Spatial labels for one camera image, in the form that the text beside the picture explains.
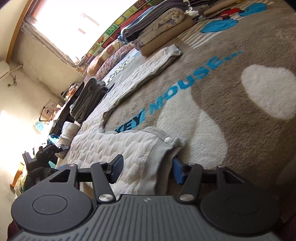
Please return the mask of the dark wooden desk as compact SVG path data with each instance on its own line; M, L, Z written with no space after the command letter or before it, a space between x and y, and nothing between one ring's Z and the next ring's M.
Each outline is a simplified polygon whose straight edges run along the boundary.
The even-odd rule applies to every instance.
M54 135L59 137L62 133L62 127L64 122L68 121L74 123L74 118L70 115L70 106L74 104L76 99L81 94L81 91L84 88L84 82L82 82L75 93L70 97L70 99L62 106L54 118L54 122L49 131L49 135Z

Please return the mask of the orange floral pillow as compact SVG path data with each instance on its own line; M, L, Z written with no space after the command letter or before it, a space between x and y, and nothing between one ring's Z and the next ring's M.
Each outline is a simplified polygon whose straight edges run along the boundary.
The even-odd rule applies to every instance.
M123 46L123 41L116 39L110 43L100 54L98 54L89 64L87 75L94 76L103 63Z

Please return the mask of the pink purple comforter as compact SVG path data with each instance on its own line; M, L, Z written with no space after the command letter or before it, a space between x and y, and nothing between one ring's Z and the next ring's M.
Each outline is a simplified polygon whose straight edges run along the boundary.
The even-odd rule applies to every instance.
M123 46L116 51L110 58L108 58L103 65L100 67L100 69L96 72L94 77L96 77L98 80L102 80L114 66L119 63L125 56L128 54L132 49L134 48L133 43L123 44ZM91 76L86 75L83 82L86 84L91 78Z

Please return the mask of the white wall air conditioner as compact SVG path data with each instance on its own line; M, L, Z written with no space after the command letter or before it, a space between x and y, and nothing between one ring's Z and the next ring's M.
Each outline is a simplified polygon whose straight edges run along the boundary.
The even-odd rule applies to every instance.
M10 66L6 61L0 61L0 81L6 79L10 74Z

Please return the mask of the grey folded clothes stack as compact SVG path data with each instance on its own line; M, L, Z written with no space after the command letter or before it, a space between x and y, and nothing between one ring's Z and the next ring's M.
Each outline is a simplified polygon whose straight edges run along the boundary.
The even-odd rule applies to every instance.
M103 99L107 91L108 88L104 81L98 80L94 76L89 78L78 98L70 105L70 116L79 124L83 123Z

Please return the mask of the floral white folded quilt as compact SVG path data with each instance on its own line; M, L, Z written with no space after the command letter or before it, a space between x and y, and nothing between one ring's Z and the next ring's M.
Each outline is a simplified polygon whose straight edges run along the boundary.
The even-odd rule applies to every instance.
M132 41L135 49L139 50L162 32L181 23L184 18L185 13L180 8L171 8L167 10L144 28L137 39Z

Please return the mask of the purple grey folded blanket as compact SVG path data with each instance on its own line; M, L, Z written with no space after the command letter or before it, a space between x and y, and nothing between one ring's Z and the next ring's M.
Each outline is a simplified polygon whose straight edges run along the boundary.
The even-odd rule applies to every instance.
M124 27L121 30L118 39L124 42L134 41L138 38L144 28L146 28L149 24L156 20L157 17L159 17L161 14L172 8L179 8L182 11L186 11L189 8L189 3L182 0L170 0L163 1L160 4L149 8L131 24Z

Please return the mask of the beige folded blanket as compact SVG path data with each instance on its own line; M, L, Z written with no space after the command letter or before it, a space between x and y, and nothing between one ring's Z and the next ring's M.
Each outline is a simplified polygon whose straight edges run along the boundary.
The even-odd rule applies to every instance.
M140 48L140 53L142 56L148 57L152 53L154 53L157 49L165 45L170 40L174 39L181 33L188 30L190 27L192 27L195 24L195 21L189 16L185 15L184 20L179 23L178 25L166 30L165 32L162 32L160 35L155 37L153 40L151 40L149 43L144 45Z

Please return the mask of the colourful alphabet foam mat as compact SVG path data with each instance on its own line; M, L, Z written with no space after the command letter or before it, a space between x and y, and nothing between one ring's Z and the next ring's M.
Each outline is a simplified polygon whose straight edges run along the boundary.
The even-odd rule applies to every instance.
M109 6L99 14L99 30L92 28L90 33L94 38L93 44L88 52L79 60L77 68L84 69L86 65L103 50L115 41L120 35L122 25L125 21L134 17L137 13L156 6L161 1L101 1Z

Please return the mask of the floral white rolled garment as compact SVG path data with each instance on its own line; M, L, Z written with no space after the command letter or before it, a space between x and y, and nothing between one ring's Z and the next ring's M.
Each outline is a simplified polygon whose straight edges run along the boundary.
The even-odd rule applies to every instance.
M68 147L68 149L62 152L56 153L55 154L56 157L63 159L66 156L71 146L71 143L79 130L80 130L80 126L77 125L76 123L71 123L68 121L64 122L62 127L62 133L59 139L57 140L57 142L55 143L55 146L57 148L62 148L66 146Z

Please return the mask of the white quilted baby garment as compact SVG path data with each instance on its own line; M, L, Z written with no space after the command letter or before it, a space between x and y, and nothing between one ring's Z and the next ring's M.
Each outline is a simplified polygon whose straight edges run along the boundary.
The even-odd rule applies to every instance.
M76 164L87 168L98 161L109 163L121 154L124 157L123 171L111 186L116 197L121 194L165 194L173 156L185 146L185 139L154 126L136 130L147 117L144 109L113 131L106 131L105 123L123 100L163 72L181 53L174 44L165 47L136 68L126 80L117 81L81 125L70 150L58 160L57 166Z

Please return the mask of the blue folded blanket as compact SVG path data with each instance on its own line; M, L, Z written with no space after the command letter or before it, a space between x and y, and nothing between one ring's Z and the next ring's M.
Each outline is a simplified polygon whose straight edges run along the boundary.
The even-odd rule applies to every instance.
M140 32L152 22L154 8L154 6L148 8L141 15L139 15L132 23L125 26L121 30L118 39L125 43L136 40L140 35Z

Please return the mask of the Mickey Mouse fleece blanket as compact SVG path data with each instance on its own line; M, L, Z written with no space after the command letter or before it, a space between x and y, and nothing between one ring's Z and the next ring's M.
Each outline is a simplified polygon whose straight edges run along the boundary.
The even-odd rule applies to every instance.
M105 130L144 109L136 130L184 138L175 155L183 162L226 166L264 189L282 188L295 184L295 10L284 1L242 8L168 43L181 55L123 100Z

